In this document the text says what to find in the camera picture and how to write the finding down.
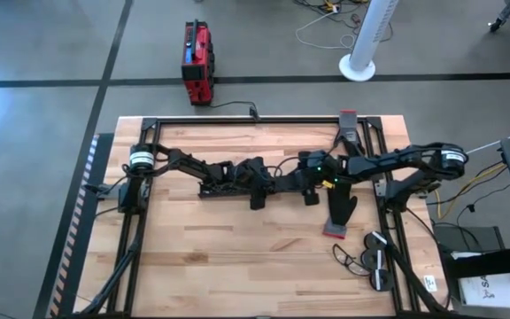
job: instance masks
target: wooden table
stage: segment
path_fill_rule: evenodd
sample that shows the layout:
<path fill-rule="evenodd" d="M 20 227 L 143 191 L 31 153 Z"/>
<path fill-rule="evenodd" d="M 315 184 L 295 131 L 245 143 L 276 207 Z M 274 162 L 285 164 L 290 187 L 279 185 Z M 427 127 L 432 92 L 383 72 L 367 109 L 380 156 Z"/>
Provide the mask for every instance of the wooden table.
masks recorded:
<path fill-rule="evenodd" d="M 105 182 L 123 176 L 129 147 L 137 143 L 142 118 L 118 121 Z M 402 116 L 383 116 L 388 149 L 410 144 Z M 262 156 L 276 165 L 298 151 L 329 149 L 333 124 L 164 125 L 160 142 L 208 162 Z M 342 148 L 333 153 L 341 153 Z M 285 173 L 296 165 L 284 165 Z M 413 170 L 394 172 L 402 179 Z M 197 179 L 169 172 L 155 179 L 137 279 L 133 316 L 357 316 L 394 315 L 389 292 L 375 292 L 366 277 L 350 273 L 334 261 L 338 243 L 352 256 L 364 251 L 363 237 L 379 230 L 372 183 L 355 185 L 359 204 L 348 223 L 345 240 L 324 237 L 328 218 L 325 191 L 321 203 L 305 206 L 299 194 L 267 198 L 267 207 L 249 209 L 246 197 L 200 200 Z M 116 206 L 115 200 L 97 211 Z M 428 225 L 424 201 L 408 206 Z M 435 243 L 410 214 L 402 214 L 413 269 L 422 280 L 437 280 L 434 295 L 444 303 L 447 286 Z M 88 305 L 112 273 L 122 214 L 94 221 L 74 310 Z M 118 307 L 124 300 L 121 283 Z M 409 302 L 400 274 L 405 308 Z"/>

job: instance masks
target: white sticker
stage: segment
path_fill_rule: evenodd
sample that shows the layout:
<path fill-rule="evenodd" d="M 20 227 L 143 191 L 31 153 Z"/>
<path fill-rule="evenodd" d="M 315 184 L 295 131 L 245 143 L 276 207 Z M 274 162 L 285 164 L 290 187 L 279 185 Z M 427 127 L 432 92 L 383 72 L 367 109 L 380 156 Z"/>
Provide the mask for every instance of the white sticker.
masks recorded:
<path fill-rule="evenodd" d="M 377 237 L 377 239 L 379 239 L 382 243 L 387 245 L 387 240 L 385 240 L 385 238 L 379 235 L 376 231 L 373 232 L 373 236 Z"/>
<path fill-rule="evenodd" d="M 153 159 L 154 157 L 149 152 L 135 152 L 129 156 L 129 161 L 132 165 L 136 163 L 148 163 L 153 165 Z"/>
<path fill-rule="evenodd" d="M 375 288 L 377 291 L 381 290 L 381 280 L 379 278 L 379 269 L 375 271 Z"/>
<path fill-rule="evenodd" d="M 381 251 L 377 251 L 377 269 L 381 269 Z"/>
<path fill-rule="evenodd" d="M 446 158 L 446 160 L 459 160 L 460 162 L 465 162 L 466 159 L 459 152 L 454 151 L 442 151 L 442 155 Z"/>
<path fill-rule="evenodd" d="M 426 290 L 429 292 L 438 291 L 438 287 L 436 287 L 436 279 L 434 278 L 434 276 L 425 276 L 424 286 L 426 287 Z"/>

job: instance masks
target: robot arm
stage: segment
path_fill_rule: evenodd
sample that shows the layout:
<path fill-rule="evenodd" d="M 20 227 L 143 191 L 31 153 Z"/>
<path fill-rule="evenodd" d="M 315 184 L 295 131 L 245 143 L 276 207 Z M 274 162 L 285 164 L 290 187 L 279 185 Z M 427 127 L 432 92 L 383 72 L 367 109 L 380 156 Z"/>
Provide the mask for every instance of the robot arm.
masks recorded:
<path fill-rule="evenodd" d="M 153 147 L 167 156 L 167 164 L 152 169 L 131 161 L 127 167 L 128 177 L 147 178 L 179 170 L 201 181 L 198 194 L 201 198 L 251 194 L 251 209 L 254 210 L 265 207 L 267 195 L 279 192 L 299 191 L 305 196 L 307 205 L 316 205 L 319 203 L 316 186 L 325 185 L 330 189 L 338 186 L 341 189 L 343 184 L 361 183 L 374 175 L 415 167 L 418 171 L 405 180 L 386 184 L 384 197 L 387 208 L 403 212 L 410 195 L 418 191 L 432 191 L 435 182 L 463 176 L 464 165 L 468 161 L 468 156 L 459 146 L 443 143 L 411 145 L 373 158 L 360 155 L 360 152 L 337 158 L 325 151 L 301 152 L 297 157 L 297 168 L 286 175 L 274 177 L 260 157 L 246 159 L 237 165 L 231 161 L 208 164 L 180 149 L 169 149 L 160 144 L 138 144 L 132 150 L 143 152 L 143 149 L 151 150 Z"/>

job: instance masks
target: white cable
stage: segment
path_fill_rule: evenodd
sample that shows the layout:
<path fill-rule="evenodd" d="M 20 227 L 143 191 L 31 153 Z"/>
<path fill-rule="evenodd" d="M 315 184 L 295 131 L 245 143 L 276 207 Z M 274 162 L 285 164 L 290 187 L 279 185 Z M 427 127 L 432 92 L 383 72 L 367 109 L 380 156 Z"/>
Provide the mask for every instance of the white cable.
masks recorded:
<path fill-rule="evenodd" d="M 314 48 L 318 48 L 318 49 L 328 49 L 328 50 L 340 50 L 340 49 L 344 49 L 344 50 L 347 50 L 347 49 L 351 49 L 353 47 L 353 45 L 355 44 L 355 36 L 354 35 L 342 35 L 342 37 L 340 38 L 340 44 L 342 44 L 342 46 L 338 46 L 338 47 L 327 47 L 327 46 L 321 46 L 321 45 L 318 45 L 318 44 L 314 44 L 314 43 L 308 43 L 304 40 L 302 40 L 300 38 L 300 35 L 298 35 L 298 33 L 302 30 L 304 30 L 305 28 L 307 27 L 310 27 L 312 24 L 320 21 L 321 19 L 324 19 L 324 18 L 327 18 L 329 16 L 331 16 L 332 14 L 336 14 L 337 12 L 330 12 L 328 14 L 324 14 L 323 16 L 319 17 L 318 19 L 308 23 L 307 25 L 303 26 L 303 27 L 300 27 L 297 29 L 297 31 L 295 31 L 295 35 L 297 36 L 297 39 L 300 43 L 302 44 L 306 44 L 306 45 L 310 45 Z M 344 38 L 346 36 L 350 36 L 352 38 L 352 44 L 351 45 L 345 45 L 344 43 Z"/>
<path fill-rule="evenodd" d="M 486 144 L 486 145 L 484 145 L 484 146 L 477 147 L 477 148 L 475 148 L 475 149 L 473 149 L 473 150 L 471 150 L 471 151 L 466 152 L 466 154 L 471 154 L 471 153 L 473 153 L 473 152 L 480 151 L 480 150 L 482 150 L 482 149 L 488 148 L 488 147 L 490 147 L 490 146 L 493 146 L 493 145 L 495 145 L 495 144 L 499 144 L 499 143 L 501 143 L 501 141 L 500 141 L 500 140 L 495 141 L 495 142 L 493 142 L 493 143 Z"/>

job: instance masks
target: red power station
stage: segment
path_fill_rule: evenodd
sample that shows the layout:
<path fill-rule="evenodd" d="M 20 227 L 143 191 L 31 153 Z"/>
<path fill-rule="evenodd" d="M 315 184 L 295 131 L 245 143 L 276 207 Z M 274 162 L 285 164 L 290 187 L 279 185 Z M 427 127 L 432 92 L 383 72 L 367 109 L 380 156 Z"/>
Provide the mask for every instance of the red power station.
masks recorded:
<path fill-rule="evenodd" d="M 213 98 L 212 34 L 205 22 L 186 22 L 182 79 L 192 105 L 209 105 Z"/>

